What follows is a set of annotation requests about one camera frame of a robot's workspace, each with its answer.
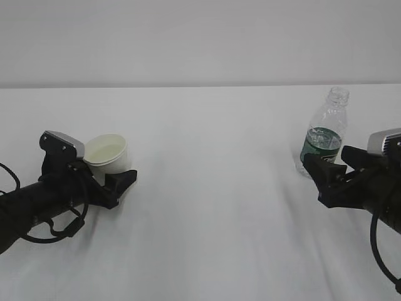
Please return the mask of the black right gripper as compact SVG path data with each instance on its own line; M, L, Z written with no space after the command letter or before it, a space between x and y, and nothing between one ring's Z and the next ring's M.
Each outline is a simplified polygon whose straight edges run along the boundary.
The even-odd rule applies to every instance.
M329 163L316 154L306 154L304 167L318 190L318 201L327 208L364 208L400 234L400 162L366 150L344 146L345 165ZM368 172L359 185L361 171Z

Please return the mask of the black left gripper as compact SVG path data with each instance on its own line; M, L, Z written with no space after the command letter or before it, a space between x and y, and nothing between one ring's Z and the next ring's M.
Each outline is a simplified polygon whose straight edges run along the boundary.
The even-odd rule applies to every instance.
M83 181L89 204L107 209L119 205L118 199L134 184L138 175L137 170L105 174L105 186L101 186L83 161L75 161L67 166L74 176Z

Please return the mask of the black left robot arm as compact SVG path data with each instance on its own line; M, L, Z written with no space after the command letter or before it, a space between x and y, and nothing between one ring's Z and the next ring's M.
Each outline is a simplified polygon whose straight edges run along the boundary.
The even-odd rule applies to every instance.
M1 252L18 240L45 245L74 237L90 206L118 206L137 176L136 170L106 174L100 185L84 162L75 161L43 174L34 184L2 192Z

